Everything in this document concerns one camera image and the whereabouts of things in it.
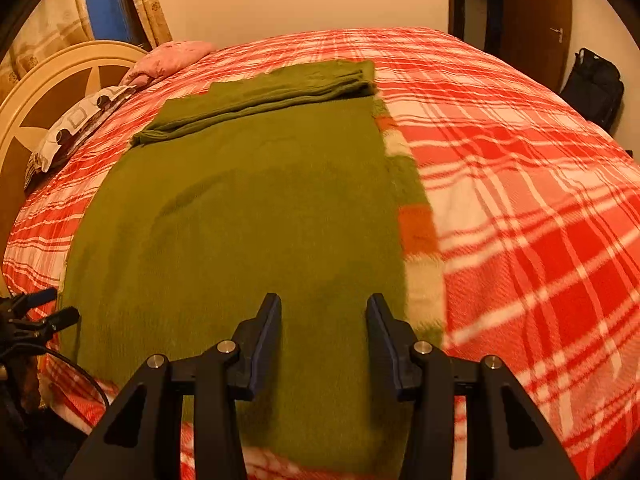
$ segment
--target silver screw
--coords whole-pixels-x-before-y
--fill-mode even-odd
[[[216,346],[218,352],[222,354],[231,354],[236,349],[236,343],[231,341],[231,339],[225,339],[224,341],[220,341],[218,346]]]
[[[149,359],[146,360],[146,365],[149,368],[159,368],[164,364],[164,357],[160,354],[153,354]]]
[[[433,350],[433,346],[426,341],[416,341],[414,343],[414,349],[418,354],[430,354]]]
[[[496,368],[500,368],[502,366],[502,359],[500,359],[497,355],[488,355],[484,358],[484,364],[491,368],[491,370],[495,370]]]

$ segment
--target floral curtain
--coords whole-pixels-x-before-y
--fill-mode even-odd
[[[0,102],[39,62],[93,38],[85,0],[41,0],[0,62]]]
[[[133,3],[151,47],[172,40],[158,0],[133,0]]]

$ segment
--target brown wooden door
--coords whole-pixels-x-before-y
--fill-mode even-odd
[[[571,0],[504,0],[500,58],[555,92],[571,35]]]

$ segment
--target headboard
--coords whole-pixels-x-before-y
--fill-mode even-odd
[[[116,86],[146,51],[119,41],[87,41],[48,57],[0,105],[0,255],[24,203],[24,172],[48,129],[82,98]],[[0,296],[9,291],[0,272]]]

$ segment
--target black backpack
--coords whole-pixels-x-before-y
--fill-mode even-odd
[[[591,50],[581,48],[575,55],[574,68],[560,97],[582,117],[609,132],[624,91],[616,66]]]

